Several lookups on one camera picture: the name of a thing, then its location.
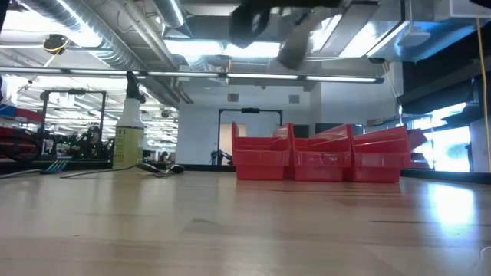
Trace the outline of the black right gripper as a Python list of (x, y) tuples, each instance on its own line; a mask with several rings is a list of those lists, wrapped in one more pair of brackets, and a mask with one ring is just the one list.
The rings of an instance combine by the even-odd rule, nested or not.
[[(273, 8), (337, 8), (341, 0), (243, 0), (231, 13), (229, 41), (239, 48), (247, 48), (266, 29)], [(318, 13), (307, 13), (279, 48), (277, 62), (289, 70), (297, 70), (308, 52), (311, 32), (318, 25)]]

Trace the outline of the red plastic storage bin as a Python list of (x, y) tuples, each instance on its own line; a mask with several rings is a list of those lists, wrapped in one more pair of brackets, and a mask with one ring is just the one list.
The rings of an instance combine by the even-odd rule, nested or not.
[(293, 123), (280, 126), (271, 137), (239, 136), (232, 122), (232, 163), (239, 180), (284, 180), (290, 164)]
[(341, 182), (351, 166), (351, 137), (348, 124), (311, 138), (293, 134), (287, 177), (298, 182)]
[(400, 172), (410, 165), (407, 128), (378, 130), (352, 136), (351, 166), (347, 178), (352, 182), (396, 183)]

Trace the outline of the dark iridescent spoon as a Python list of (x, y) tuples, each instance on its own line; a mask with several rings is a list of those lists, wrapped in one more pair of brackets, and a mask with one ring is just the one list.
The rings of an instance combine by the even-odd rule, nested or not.
[(173, 174), (181, 174), (185, 171), (185, 168), (178, 164), (169, 164), (166, 166), (164, 170), (160, 170), (155, 173), (155, 177), (157, 178), (166, 178)]

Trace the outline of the iridescent fork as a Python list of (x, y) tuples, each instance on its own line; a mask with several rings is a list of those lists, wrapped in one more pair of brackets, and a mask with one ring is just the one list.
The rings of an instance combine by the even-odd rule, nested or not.
[(67, 164), (68, 164), (67, 160), (59, 159), (56, 160), (54, 163), (52, 163), (47, 169), (30, 169), (20, 172), (13, 172), (9, 174), (0, 175), (0, 179), (9, 179), (16, 176), (30, 174), (30, 173), (39, 173), (42, 175), (58, 174), (64, 170)]

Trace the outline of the long ceiling light bar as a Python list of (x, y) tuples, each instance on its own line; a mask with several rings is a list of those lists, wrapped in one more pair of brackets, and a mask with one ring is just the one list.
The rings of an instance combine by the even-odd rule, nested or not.
[[(26, 75), (59, 75), (78, 77), (125, 77), (127, 71), (102, 69), (68, 69), (49, 67), (3, 67), (0, 74)], [(298, 74), (259, 74), (259, 73), (230, 73), (230, 72), (197, 72), (197, 71), (133, 71), (140, 79), (145, 77), (187, 77), (209, 79), (255, 79), (275, 81), (317, 81), (336, 83), (382, 84), (382, 77), (349, 77), (349, 76), (320, 76)]]

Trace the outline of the white ceiling unit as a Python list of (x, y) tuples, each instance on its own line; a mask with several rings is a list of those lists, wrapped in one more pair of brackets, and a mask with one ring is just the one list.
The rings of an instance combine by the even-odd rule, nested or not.
[(431, 37), (431, 33), (427, 31), (408, 31), (398, 41), (398, 45), (401, 48), (415, 47), (423, 44)]

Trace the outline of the bright window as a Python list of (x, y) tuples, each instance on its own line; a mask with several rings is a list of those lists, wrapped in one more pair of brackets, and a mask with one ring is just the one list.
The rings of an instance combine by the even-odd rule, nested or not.
[(449, 123), (446, 117), (463, 112), (466, 103), (458, 103), (430, 113), (430, 141), (432, 142), (433, 168), (436, 171), (470, 171), (469, 145), (470, 128), (468, 124)]

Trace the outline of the spray bottle with black trigger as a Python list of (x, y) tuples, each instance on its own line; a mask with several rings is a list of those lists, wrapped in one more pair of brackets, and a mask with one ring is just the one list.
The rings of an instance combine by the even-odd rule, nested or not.
[(143, 159), (144, 124), (140, 118), (142, 94), (137, 76), (126, 72), (127, 88), (123, 113), (115, 125), (113, 168), (122, 169)]

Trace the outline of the person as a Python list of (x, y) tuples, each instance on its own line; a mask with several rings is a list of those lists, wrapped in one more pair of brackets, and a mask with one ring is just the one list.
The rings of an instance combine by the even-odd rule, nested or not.
[(101, 139), (101, 129), (98, 126), (90, 126), (78, 140), (79, 155), (82, 159), (101, 159), (104, 153), (104, 145)]

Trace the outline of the black dome ceiling device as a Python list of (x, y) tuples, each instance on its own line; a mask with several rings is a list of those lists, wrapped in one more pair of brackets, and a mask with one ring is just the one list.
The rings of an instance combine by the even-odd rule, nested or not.
[(62, 55), (69, 44), (70, 40), (62, 34), (49, 34), (42, 46), (49, 54)]

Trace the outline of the background workbench with equipment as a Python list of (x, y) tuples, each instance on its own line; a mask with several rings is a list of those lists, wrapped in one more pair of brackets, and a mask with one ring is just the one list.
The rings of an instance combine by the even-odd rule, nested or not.
[(81, 135), (53, 134), (49, 133), (48, 131), (44, 132), (44, 135), (42, 135), (38, 132), (42, 152), (40, 158), (35, 161), (44, 159), (112, 160), (114, 154), (114, 138), (109, 138), (108, 140), (102, 139), (104, 153), (101, 159), (82, 159), (79, 155), (79, 148), (77, 144)]

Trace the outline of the red storage rack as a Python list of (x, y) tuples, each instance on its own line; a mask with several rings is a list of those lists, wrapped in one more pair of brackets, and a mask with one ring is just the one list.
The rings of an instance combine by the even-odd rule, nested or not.
[(30, 163), (40, 158), (42, 146), (38, 133), (28, 125), (37, 126), (41, 114), (20, 107), (0, 104), (0, 159)]

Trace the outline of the black doorway frame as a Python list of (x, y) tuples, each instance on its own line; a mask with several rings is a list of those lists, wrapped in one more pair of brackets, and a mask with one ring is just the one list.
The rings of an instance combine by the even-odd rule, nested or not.
[(219, 123), (221, 114), (226, 111), (237, 111), (241, 113), (277, 113), (279, 115), (279, 125), (272, 132), (270, 137), (242, 137), (236, 122), (232, 123), (232, 161), (237, 171), (245, 170), (246, 167), (268, 168), (280, 170), (287, 166), (289, 161), (288, 153), (291, 143), (288, 141), (288, 127), (282, 126), (281, 110), (261, 110), (259, 108), (220, 109)]

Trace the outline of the round silver ceiling duct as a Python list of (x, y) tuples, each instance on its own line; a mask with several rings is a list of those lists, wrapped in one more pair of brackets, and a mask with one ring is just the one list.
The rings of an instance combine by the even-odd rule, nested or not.
[(153, 0), (153, 6), (168, 28), (178, 28), (185, 24), (186, 13), (180, 0)]

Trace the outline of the black background rig frame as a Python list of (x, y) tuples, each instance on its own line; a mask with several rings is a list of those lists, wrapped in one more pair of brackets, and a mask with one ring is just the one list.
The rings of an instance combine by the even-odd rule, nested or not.
[(40, 94), (40, 99), (43, 101), (42, 110), (41, 110), (41, 125), (38, 129), (38, 132), (44, 135), (45, 124), (46, 124), (46, 115), (48, 111), (48, 101), (51, 93), (62, 94), (66, 93), (68, 95), (85, 95), (85, 94), (100, 94), (101, 98), (101, 108), (98, 110), (100, 112), (100, 122), (99, 122), (99, 134), (98, 134), (98, 143), (102, 143), (102, 131), (104, 128), (104, 115), (106, 111), (107, 104), (107, 92), (105, 90), (85, 90), (81, 88), (71, 88), (68, 90), (44, 90)]

